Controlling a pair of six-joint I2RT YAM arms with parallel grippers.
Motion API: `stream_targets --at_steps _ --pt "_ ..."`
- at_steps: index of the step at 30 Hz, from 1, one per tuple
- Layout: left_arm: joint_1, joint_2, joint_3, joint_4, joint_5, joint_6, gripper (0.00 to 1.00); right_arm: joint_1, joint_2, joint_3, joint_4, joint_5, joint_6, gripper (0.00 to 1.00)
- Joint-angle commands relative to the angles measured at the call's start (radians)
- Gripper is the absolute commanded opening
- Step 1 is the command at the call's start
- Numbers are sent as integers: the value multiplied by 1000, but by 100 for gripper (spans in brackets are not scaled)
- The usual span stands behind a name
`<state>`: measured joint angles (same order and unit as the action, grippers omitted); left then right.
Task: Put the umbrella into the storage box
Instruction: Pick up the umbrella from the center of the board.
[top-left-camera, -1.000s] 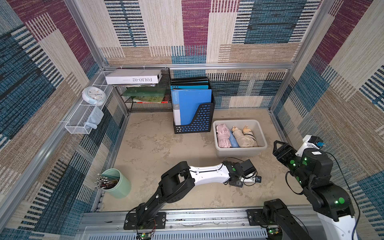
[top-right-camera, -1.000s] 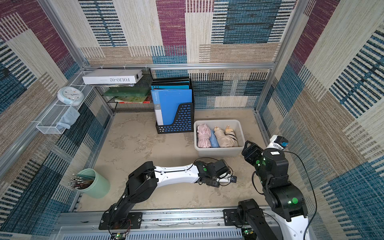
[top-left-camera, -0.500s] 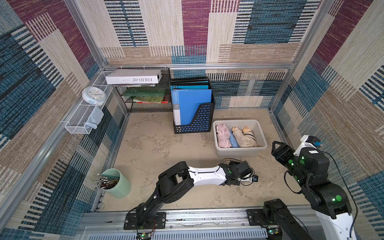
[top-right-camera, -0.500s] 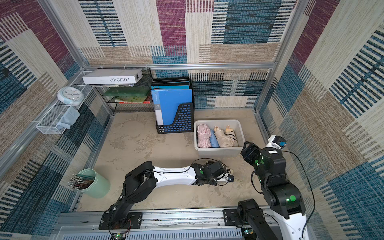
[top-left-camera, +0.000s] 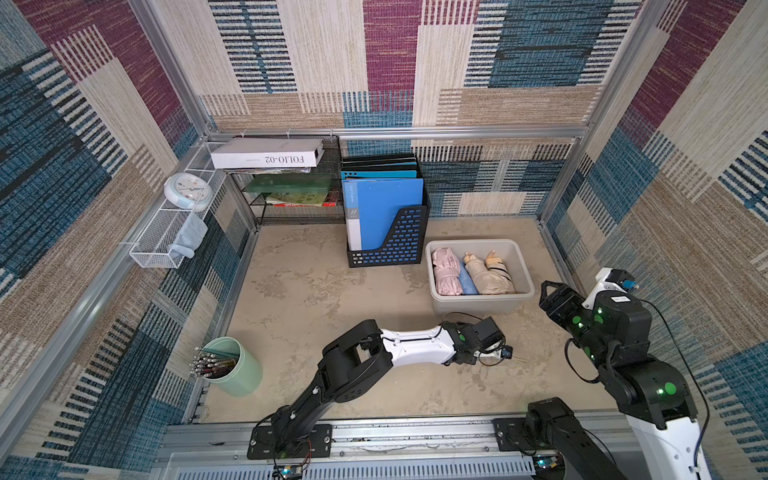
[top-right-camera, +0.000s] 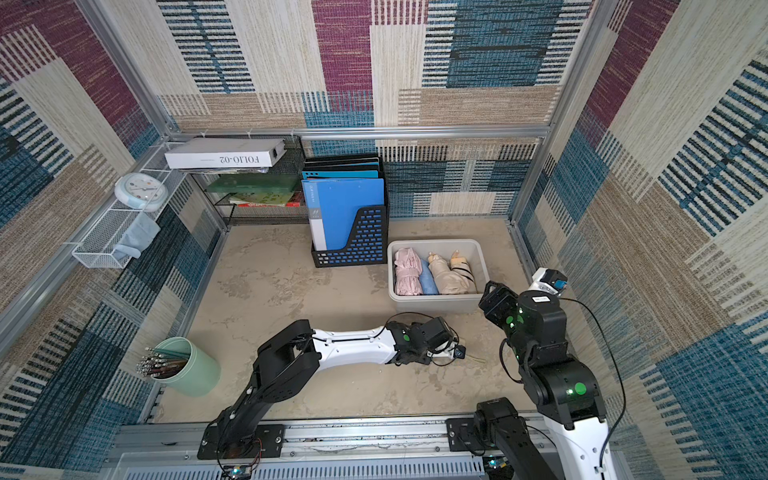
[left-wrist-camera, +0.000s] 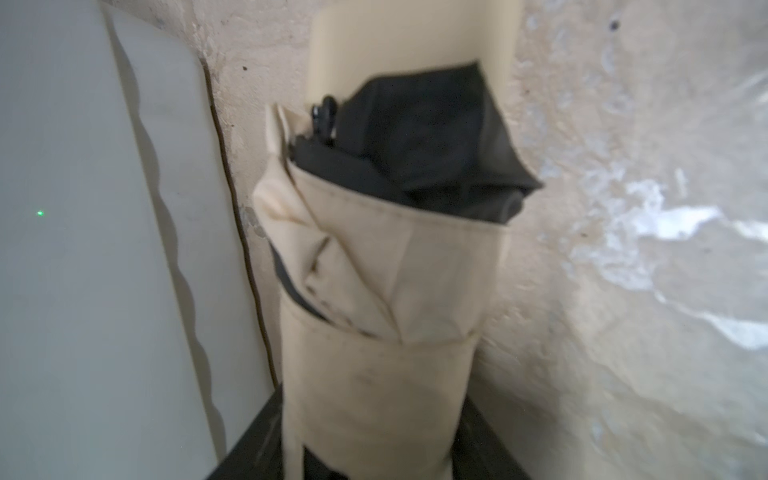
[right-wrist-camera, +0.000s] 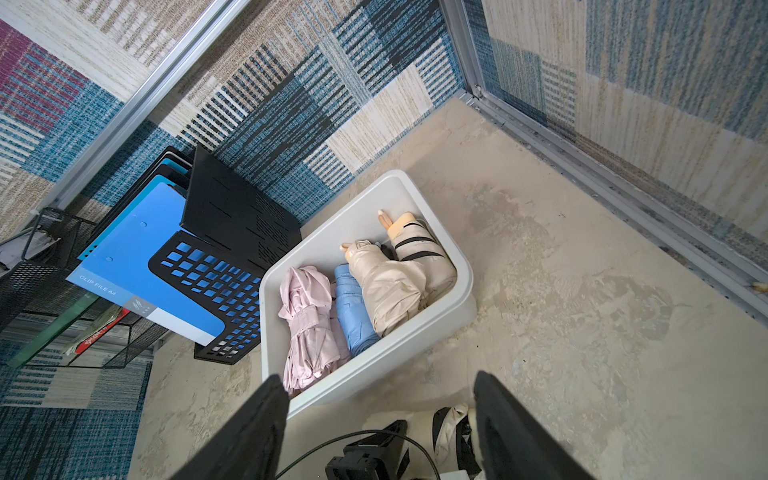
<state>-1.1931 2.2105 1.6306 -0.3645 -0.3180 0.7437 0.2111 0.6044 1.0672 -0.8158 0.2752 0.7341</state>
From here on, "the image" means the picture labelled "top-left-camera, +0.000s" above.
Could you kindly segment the blue umbrella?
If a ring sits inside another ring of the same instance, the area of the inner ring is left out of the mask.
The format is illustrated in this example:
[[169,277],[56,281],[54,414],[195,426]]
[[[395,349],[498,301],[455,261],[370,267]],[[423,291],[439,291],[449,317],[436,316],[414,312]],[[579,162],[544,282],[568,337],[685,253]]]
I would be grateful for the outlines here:
[[479,292],[471,278],[471,275],[468,273],[468,271],[465,268],[464,264],[461,264],[459,267],[459,277],[458,277],[459,283],[461,285],[462,291],[464,295],[478,295]]

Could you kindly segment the beige umbrella front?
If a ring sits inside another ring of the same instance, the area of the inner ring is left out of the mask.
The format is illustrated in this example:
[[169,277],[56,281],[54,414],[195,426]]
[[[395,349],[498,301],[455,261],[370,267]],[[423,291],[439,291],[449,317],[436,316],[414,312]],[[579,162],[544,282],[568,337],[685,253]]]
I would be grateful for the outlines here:
[[466,253],[464,265],[479,292],[482,295],[500,295],[504,293],[504,286],[497,277],[490,273],[485,263],[475,254]]

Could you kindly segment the beige umbrella black stripes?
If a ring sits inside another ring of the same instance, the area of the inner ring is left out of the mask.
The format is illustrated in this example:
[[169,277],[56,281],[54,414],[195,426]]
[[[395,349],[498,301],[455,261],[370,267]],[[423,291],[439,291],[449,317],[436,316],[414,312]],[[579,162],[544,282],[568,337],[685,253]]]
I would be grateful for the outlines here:
[[495,250],[491,250],[487,254],[485,258],[485,266],[487,270],[490,273],[493,273],[498,281],[503,284],[505,294],[515,294],[517,292],[506,264]]

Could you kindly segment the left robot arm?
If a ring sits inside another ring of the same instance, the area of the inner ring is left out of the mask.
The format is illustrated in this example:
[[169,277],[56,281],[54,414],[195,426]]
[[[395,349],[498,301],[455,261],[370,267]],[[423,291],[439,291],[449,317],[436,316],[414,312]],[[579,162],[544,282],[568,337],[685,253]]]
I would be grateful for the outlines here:
[[296,454],[333,405],[359,398],[394,368],[475,365],[512,357],[513,347],[491,317],[477,317],[473,323],[442,321],[431,329],[406,332],[364,320],[323,349],[309,385],[292,404],[269,417],[271,456]]

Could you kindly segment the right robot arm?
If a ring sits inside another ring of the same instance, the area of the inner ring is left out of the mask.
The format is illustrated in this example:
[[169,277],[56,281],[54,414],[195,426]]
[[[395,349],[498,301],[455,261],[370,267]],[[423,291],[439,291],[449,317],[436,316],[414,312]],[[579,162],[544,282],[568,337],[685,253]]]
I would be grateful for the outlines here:
[[630,292],[633,277],[611,270],[588,297],[565,283],[541,285],[540,308],[566,330],[567,346],[584,352],[595,382],[632,428],[654,479],[708,479],[701,443],[705,428],[689,383],[650,354],[652,314]]

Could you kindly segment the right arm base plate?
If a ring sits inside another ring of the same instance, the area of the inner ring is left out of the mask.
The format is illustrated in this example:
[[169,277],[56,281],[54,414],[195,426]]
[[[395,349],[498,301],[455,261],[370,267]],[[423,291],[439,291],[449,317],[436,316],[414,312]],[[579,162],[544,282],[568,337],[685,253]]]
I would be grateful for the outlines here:
[[545,450],[578,450],[585,438],[581,424],[571,417],[503,417],[493,419],[492,426],[500,451],[519,451],[525,455]]

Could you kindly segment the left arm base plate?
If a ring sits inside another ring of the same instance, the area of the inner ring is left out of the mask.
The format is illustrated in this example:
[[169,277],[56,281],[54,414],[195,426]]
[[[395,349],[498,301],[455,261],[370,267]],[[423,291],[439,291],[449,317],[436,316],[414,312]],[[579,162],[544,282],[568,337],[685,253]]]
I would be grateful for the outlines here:
[[257,425],[251,431],[246,451],[248,460],[283,460],[328,458],[331,454],[333,428],[331,424],[316,424],[308,434],[291,440],[286,434],[278,436],[268,424]]

